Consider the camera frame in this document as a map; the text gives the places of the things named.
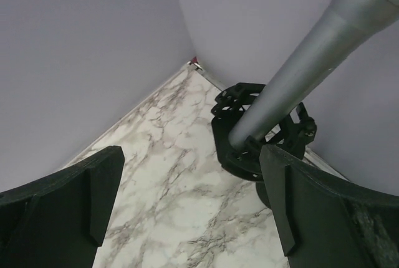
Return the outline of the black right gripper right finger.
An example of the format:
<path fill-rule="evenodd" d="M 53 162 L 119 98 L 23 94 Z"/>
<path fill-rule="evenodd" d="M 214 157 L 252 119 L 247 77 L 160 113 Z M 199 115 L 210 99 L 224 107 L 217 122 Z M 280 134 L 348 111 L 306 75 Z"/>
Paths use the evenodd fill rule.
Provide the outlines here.
<path fill-rule="evenodd" d="M 358 186 L 274 145 L 259 157 L 291 267 L 398 267 L 398 197 Z"/>

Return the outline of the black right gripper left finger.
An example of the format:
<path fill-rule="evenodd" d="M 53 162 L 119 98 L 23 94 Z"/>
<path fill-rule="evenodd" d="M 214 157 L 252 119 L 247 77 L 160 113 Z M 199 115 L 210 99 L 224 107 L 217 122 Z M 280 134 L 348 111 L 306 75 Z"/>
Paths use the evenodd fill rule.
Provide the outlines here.
<path fill-rule="evenodd" d="M 125 162 L 108 146 L 1 193 L 1 267 L 92 267 Z"/>

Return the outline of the black shock-mount round-base stand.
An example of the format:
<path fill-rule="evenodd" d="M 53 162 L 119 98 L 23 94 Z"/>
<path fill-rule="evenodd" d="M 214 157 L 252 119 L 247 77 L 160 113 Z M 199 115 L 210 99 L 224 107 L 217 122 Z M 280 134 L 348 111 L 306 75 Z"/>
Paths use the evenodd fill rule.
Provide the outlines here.
<path fill-rule="evenodd" d="M 280 130 L 270 139 L 246 140 L 242 151 L 235 150 L 228 140 L 229 132 L 253 104 L 261 93 L 264 84 L 238 83 L 219 93 L 216 105 L 211 109 L 214 118 L 211 127 L 216 145 L 216 153 L 222 168 L 228 173 L 256 185 L 256 192 L 261 202 L 270 208 L 270 202 L 259 164 L 261 148 L 276 145 L 296 158 L 302 160 L 306 146 L 314 141 L 317 125 L 310 117 L 303 103 L 296 107 L 299 122 L 294 122 L 287 115 L 279 122 Z"/>

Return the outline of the silver grey microphone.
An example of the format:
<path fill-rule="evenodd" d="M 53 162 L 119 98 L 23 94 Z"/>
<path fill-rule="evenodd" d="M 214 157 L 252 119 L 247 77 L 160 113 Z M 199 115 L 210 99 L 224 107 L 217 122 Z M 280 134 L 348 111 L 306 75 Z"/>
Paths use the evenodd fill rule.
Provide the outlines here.
<path fill-rule="evenodd" d="M 398 0 L 331 0 L 229 134 L 242 150 L 263 138 L 355 49 L 398 20 Z"/>

